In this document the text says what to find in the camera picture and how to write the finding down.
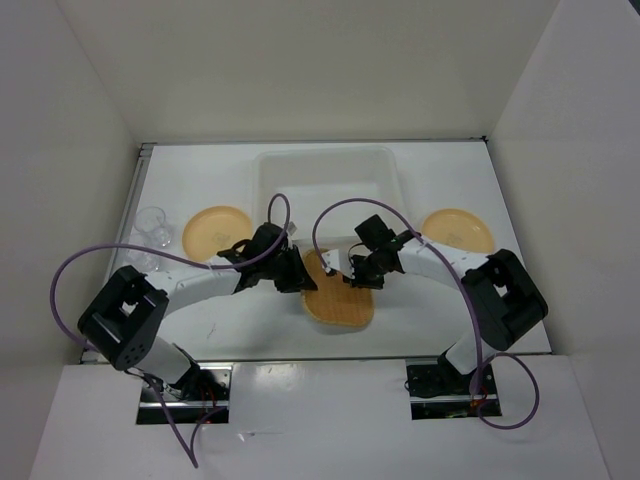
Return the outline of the woven square bamboo tray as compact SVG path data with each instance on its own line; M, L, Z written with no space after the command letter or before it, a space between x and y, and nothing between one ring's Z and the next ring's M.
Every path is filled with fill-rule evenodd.
M369 289L351 288L341 274L327 276L314 250L307 250L302 260L316 290L302 292L304 310L317 323L330 327L363 329L374 317L374 301Z

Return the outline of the white plastic bin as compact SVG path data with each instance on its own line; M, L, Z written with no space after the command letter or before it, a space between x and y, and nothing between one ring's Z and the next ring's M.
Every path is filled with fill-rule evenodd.
M321 212L348 198L374 199L408 215L395 156L382 146L263 153L253 163L252 219L256 225L267 220L268 204L276 193L289 199L296 241L310 240Z

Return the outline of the yellow bear plate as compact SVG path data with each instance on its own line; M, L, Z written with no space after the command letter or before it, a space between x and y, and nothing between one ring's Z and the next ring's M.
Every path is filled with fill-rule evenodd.
M437 210L424 219L420 231L430 240L450 247L475 253L495 251L495 240L489 227L466 210Z
M251 219L244 211L226 205L212 206L187 222L182 232L182 247L190 260L204 262L248 238L252 232Z

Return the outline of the clear plastic cup front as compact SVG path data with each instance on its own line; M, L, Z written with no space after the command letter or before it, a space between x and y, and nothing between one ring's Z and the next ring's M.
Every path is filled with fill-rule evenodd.
M148 241L139 233L130 235L124 240L124 243L138 247L148 247ZM124 263L135 267L141 273L152 273L159 270L160 258L146 251L126 249Z

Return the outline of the clear plastic cup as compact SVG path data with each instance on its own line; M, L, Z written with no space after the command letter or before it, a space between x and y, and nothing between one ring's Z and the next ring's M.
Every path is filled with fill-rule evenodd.
M151 248L165 248L172 243L173 229L160 207L149 206L139 210L134 218L134 228Z
M130 235L124 240L124 243L138 247L148 247L148 241L139 233ZM126 249L124 263L135 267L141 273L152 273L159 270L160 258L146 251Z

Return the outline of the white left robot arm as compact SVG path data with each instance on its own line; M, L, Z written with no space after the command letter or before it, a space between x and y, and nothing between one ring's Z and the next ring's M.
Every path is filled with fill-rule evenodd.
M206 263L151 275L132 265L119 268L81 315L78 328L114 369L137 369L176 399L190 400L210 390L214 379L183 348L158 336L163 319L180 309L269 281L280 293L301 294L305 311L321 323L369 324L371 292L351 287L338 273L327 275L320 260L315 251L300 252L283 228L264 223L252 238Z

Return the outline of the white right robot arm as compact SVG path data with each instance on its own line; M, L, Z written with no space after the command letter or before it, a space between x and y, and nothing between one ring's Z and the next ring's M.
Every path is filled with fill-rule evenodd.
M351 286L380 289L384 276L392 272L420 276L459 291L469 311L469 333L435 364L408 369L406 387L414 397L478 392L490 361L548 315L546 300L510 250L480 254L436 243L412 230L397 234L378 215L355 232L369 254L352 261Z

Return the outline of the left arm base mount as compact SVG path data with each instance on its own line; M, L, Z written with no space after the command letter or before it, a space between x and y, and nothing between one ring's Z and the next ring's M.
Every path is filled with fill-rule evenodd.
M177 425L227 424L229 422L230 389L233 365L231 363L200 364L199 377L183 389L159 380L153 383ZM138 404L137 425L166 425L168 420L161 402L152 387L142 381Z

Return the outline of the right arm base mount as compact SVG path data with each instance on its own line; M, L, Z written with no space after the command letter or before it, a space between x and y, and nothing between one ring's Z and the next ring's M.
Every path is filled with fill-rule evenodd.
M499 417L502 410L491 367L483 372L479 393L469 392L471 375L448 378L434 358L406 361L404 388L409 394L413 420Z

